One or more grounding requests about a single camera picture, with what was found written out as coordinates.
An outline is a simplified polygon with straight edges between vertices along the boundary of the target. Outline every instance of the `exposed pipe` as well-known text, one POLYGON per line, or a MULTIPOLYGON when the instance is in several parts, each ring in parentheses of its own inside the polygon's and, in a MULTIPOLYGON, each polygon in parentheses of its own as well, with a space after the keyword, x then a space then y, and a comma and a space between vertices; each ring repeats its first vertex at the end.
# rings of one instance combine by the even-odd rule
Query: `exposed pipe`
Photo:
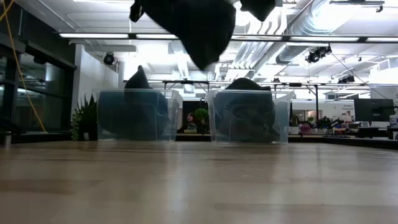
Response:
MULTIPOLYGON (((328 35, 344 24, 350 17, 350 13, 342 12, 339 16, 330 13, 334 5, 329 4, 330 0, 313 0, 295 19, 294 23, 285 32, 287 35, 328 35)), ((255 66, 259 70, 270 59, 279 64, 289 64, 292 60, 308 49, 308 46, 287 46, 286 44, 275 43, 269 52, 278 52, 278 49, 285 47, 278 55, 267 54, 255 66)))

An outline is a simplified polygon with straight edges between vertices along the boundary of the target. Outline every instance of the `green plant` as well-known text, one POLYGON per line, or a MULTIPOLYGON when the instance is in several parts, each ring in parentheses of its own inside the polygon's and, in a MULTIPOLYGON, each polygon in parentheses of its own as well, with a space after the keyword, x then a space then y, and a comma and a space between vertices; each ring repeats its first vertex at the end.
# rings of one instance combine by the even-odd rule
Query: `green plant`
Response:
POLYGON ((313 122, 313 117, 308 117, 307 121, 308 121, 309 123, 312 123, 312 122, 313 122))
POLYGON ((84 104, 78 103, 75 114, 72 115, 71 133, 72 139, 81 140, 83 133, 89 133, 92 136, 96 134, 97 129, 97 110, 94 96, 91 96, 90 101, 87 101, 85 96, 84 104))
POLYGON ((209 123, 209 112, 208 112, 208 110, 206 110, 204 108, 199 108, 199 109, 195 110, 195 112, 193 113, 193 116, 195 117, 197 123, 201 127, 201 133, 204 134, 205 131, 206 131, 205 130, 206 129, 206 124, 209 123))
POLYGON ((330 124, 331 124, 331 119, 324 116, 323 118, 319 119, 317 121, 317 127, 318 129, 322 129, 322 128, 330 128, 330 124))
POLYGON ((209 117, 209 112, 206 109, 199 108, 195 110, 193 115, 196 120, 200 121, 201 123, 205 123, 206 119, 209 117))

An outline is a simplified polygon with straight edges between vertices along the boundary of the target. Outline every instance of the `clear plastic bin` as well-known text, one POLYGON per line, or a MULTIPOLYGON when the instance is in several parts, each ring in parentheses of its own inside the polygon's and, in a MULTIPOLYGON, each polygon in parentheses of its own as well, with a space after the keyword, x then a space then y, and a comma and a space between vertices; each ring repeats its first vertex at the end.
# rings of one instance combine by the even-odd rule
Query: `clear plastic bin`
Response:
POLYGON ((175 90, 96 91, 98 140, 174 141, 181 96, 175 90))
POLYGON ((286 144, 293 93, 250 90, 211 90, 210 135, 214 142, 286 144))

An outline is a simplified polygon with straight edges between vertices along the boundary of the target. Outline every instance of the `ductwork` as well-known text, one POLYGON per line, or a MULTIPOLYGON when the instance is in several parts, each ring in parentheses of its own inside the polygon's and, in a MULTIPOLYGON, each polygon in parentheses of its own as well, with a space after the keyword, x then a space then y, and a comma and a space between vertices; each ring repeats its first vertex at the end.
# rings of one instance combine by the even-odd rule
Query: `ductwork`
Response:
MULTIPOLYGON (((347 22, 352 13, 344 9, 349 9, 350 6, 333 5, 330 4, 330 1, 314 0, 287 29, 286 35, 329 35, 347 22)), ((289 46, 285 43, 274 43, 255 69, 259 70, 266 63, 289 64, 296 56, 307 49, 308 46, 289 46)))
MULTIPOLYGON (((248 34, 281 35, 287 26, 285 9, 275 7, 263 23, 258 20, 250 22, 248 34)), ((235 68, 252 68, 265 54, 271 45, 267 42, 243 42, 233 62, 235 68)))

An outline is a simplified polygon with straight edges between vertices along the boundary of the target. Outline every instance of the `light fixture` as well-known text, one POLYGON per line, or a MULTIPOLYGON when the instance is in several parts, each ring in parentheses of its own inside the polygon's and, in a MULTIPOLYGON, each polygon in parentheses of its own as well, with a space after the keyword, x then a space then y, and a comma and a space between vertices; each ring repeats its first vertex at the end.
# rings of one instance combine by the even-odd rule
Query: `light fixture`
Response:
POLYGON ((128 34, 85 34, 85 33, 62 33, 63 38, 77 39, 128 39, 128 34))
POLYGON ((92 2, 92 3, 134 3, 134 0, 73 0, 74 2, 92 2))
POLYGON ((257 41, 257 40, 267 40, 267 41, 278 41, 282 40, 281 36, 272 35, 232 35, 231 40, 238 41, 257 41))
POLYGON ((228 82, 228 81, 225 81, 225 82, 209 82, 209 84, 215 84, 215 85, 222 85, 222 84, 231 84, 232 82, 228 82))
POLYGON ((167 39, 177 40, 178 38, 173 34, 137 34, 137 39, 167 39))
POLYGON ((315 50, 311 50, 308 57, 305 58, 305 60, 308 63, 316 63, 320 59, 326 57, 326 55, 331 53, 331 48, 330 46, 327 47, 317 47, 315 50))
POLYGON ((288 46, 310 46, 310 47, 327 47, 329 44, 327 43, 300 43, 300 42, 288 42, 286 43, 288 46))
POLYGON ((356 42, 359 40, 359 37, 311 37, 311 36, 303 36, 303 37, 291 37, 291 41, 319 41, 319 42, 356 42))
POLYGON ((341 4, 341 5, 362 5, 362 6, 379 6, 383 5, 385 2, 380 1, 380 0, 373 0, 373 1, 350 1, 350 0, 336 0, 336 1, 330 1, 329 4, 341 4))
POLYGON ((398 42, 398 37, 369 37, 367 42, 398 42))

